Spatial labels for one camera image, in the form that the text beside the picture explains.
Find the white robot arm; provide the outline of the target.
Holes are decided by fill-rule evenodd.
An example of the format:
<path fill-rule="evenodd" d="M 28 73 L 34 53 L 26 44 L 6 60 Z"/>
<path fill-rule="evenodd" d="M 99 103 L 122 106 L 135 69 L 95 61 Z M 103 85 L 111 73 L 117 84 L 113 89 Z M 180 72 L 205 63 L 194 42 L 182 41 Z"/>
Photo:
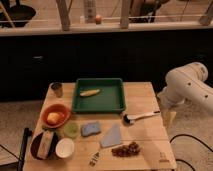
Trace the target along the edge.
<path fill-rule="evenodd" d="M 174 68 L 166 74 L 166 86 L 157 94 L 163 107 L 162 117 L 166 128 L 176 116 L 173 107 L 183 104 L 186 99 L 213 114 L 213 88 L 205 84 L 207 78 L 207 67 L 200 62 Z"/>

